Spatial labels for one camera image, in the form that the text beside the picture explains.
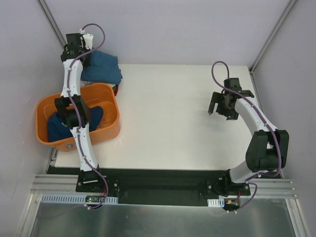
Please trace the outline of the teal blue t-shirt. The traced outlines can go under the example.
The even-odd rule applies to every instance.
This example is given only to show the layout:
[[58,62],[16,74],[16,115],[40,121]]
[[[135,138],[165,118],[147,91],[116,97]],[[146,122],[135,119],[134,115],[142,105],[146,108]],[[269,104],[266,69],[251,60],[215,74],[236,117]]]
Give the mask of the teal blue t-shirt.
[[118,58],[99,50],[92,52],[90,66],[81,73],[81,81],[120,84],[122,78]]

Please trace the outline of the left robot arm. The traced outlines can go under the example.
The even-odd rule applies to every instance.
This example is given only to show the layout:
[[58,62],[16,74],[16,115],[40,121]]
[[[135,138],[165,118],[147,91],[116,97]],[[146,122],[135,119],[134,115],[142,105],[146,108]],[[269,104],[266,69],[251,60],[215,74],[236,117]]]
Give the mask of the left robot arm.
[[81,95],[81,73],[90,65],[93,35],[84,30],[66,35],[67,43],[61,54],[64,82],[60,97],[54,103],[62,120],[69,128],[79,154],[80,170],[90,172],[98,167],[89,135],[90,108]]

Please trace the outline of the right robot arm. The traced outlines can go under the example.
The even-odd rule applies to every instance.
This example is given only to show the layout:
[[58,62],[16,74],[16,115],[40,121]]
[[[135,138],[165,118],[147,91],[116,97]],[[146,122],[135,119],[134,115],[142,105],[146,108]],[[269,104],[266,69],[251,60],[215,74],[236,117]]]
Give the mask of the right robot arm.
[[238,78],[224,80],[223,91],[214,92],[210,101],[210,115],[216,112],[227,120],[242,118],[252,135],[245,160],[230,169],[229,179],[222,182],[222,189],[228,195],[235,194],[240,189],[240,183],[261,174],[279,175],[286,164],[289,133],[270,123],[254,102],[253,93],[243,90]]

